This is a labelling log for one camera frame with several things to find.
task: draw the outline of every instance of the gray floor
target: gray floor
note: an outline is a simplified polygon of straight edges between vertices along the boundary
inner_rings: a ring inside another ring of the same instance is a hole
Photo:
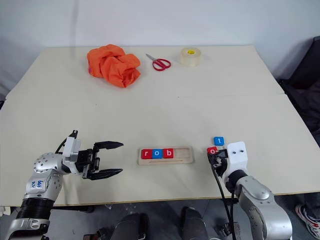
[[[277,196],[276,201],[288,213],[293,226],[294,240],[314,240],[304,224],[293,212],[294,206],[301,202],[301,195]],[[50,227],[47,236],[50,240],[82,240],[85,234],[95,233],[102,227],[113,228],[124,216],[131,213],[147,213],[150,218],[150,231],[153,240],[179,240],[180,215],[183,207],[196,208],[206,222],[210,237],[219,237],[215,231],[219,222],[226,222],[223,203],[213,200],[180,200],[141,203],[124,203],[97,205],[91,213],[54,209],[50,216]],[[9,224],[17,211],[11,216],[0,218],[0,240],[3,240]],[[239,222],[240,238],[252,240],[249,220],[246,214],[235,205],[234,221]]]

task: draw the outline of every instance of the white wall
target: white wall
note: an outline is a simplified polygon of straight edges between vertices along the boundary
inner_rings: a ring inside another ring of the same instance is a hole
[[[254,44],[278,78],[318,35],[320,0],[0,0],[0,94],[45,47]]]

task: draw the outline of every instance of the scissors handle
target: scissors handle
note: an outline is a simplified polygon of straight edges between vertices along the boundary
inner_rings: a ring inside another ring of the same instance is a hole
[[[152,62],[153,68],[157,71],[163,71],[171,67],[171,62],[166,59],[158,58]]]

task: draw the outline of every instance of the orange cloth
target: orange cloth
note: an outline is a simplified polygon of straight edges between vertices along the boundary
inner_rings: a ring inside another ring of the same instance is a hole
[[[136,67],[139,59],[133,54],[125,54],[121,47],[109,44],[88,52],[88,72],[97,78],[104,78],[120,88],[133,84],[140,76]]]

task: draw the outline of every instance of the white table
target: white table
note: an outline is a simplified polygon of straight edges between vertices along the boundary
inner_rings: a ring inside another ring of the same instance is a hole
[[[124,89],[87,73],[90,47],[45,49],[0,111],[0,205],[21,204],[34,160],[73,129],[81,149],[124,143],[99,152],[100,169],[124,171],[67,175],[56,205],[218,198],[205,151],[214,136],[245,141],[249,173],[275,194],[320,191],[319,147],[255,49],[199,48],[201,65],[187,68],[177,63],[182,47],[125,47],[141,76]],[[172,67],[153,70],[145,53]],[[138,149],[148,146],[192,146],[195,162],[140,166]]]

